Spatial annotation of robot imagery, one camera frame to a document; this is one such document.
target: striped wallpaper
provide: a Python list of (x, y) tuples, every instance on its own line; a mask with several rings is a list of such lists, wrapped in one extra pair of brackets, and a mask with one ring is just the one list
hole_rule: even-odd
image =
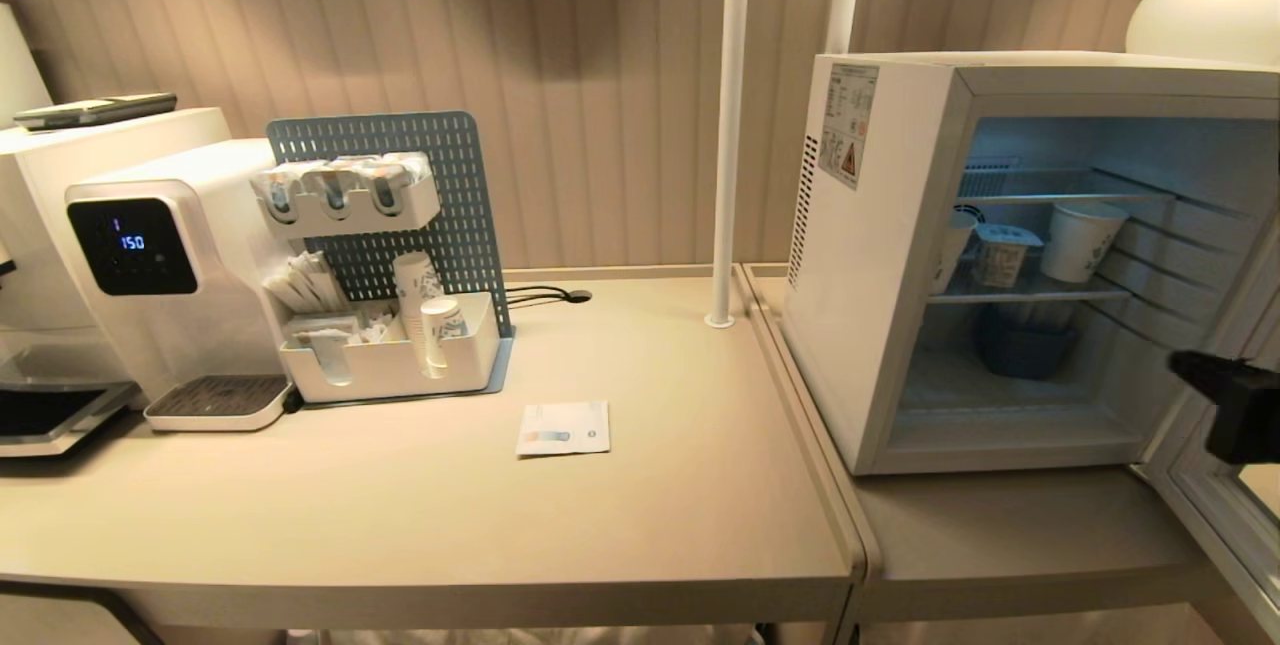
[[(722, 0), (8, 0), (55, 99), (475, 113), (508, 267), (707, 262)], [(1138, 0), (859, 0), (852, 47), (1123, 49)], [(750, 0), (737, 257), (790, 239), (827, 0)]]

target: white organizer caddy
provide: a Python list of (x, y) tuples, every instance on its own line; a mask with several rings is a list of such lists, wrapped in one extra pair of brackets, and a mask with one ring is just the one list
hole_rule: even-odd
[(261, 197), (257, 207), (262, 211), (271, 234), (276, 238), (324, 238), (324, 235), (357, 235), (362, 232), (417, 230), (440, 212), (440, 197), (435, 189), (435, 177), (426, 174), (417, 183), (401, 191), (404, 209), (396, 215), (383, 215), (374, 207), (374, 195), (369, 189), (347, 193), (346, 218), (335, 220), (329, 215), (323, 195), (300, 193), (293, 197), (296, 221), (279, 221), (271, 216), (270, 206)]
[(445, 366), (424, 372), (410, 340), (343, 346), (349, 376), (332, 380), (320, 370), (314, 349), (280, 346), (289, 378), (311, 403), (371, 401), (399, 395), (433, 395), (483, 390), (498, 356), (498, 321), (489, 293), (460, 293), (467, 334), (440, 340)]

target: lamp shade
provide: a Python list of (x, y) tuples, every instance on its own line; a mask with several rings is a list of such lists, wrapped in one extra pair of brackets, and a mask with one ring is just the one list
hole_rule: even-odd
[(1142, 0), (1125, 50), (1280, 67), (1280, 0)]

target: paper card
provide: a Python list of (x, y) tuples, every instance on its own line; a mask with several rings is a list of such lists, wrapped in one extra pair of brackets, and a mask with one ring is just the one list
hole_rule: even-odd
[(517, 456), (609, 452), (609, 403), (526, 404)]

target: table surface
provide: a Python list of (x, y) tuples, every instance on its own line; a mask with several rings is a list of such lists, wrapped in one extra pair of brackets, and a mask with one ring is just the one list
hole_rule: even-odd
[[(72, 463), (0, 462), (0, 580), (851, 582), (860, 552), (767, 349), (748, 322), (704, 325), (707, 276), (557, 285), (595, 297), (513, 308), (498, 394), (303, 411), (253, 434), (137, 426)], [(609, 402), (612, 452), (518, 459), (525, 406), (575, 401)]]
[[(746, 266), (781, 317), (785, 267)], [(1225, 594), (1193, 536), (1125, 467), (851, 479), (876, 562), (863, 618), (952, 619)]]

